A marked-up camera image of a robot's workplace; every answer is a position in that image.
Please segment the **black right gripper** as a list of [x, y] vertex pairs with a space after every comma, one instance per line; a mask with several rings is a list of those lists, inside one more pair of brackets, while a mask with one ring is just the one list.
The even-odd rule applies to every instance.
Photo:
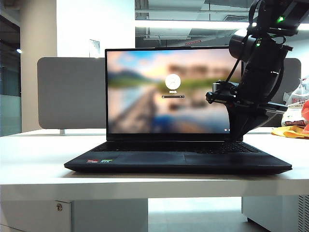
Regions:
[[222, 103], [228, 109], [230, 141], [237, 141], [247, 132], [260, 127], [266, 121], [266, 112], [283, 114], [288, 107], [279, 103], [250, 103], [238, 100], [230, 93], [207, 92], [206, 101]]

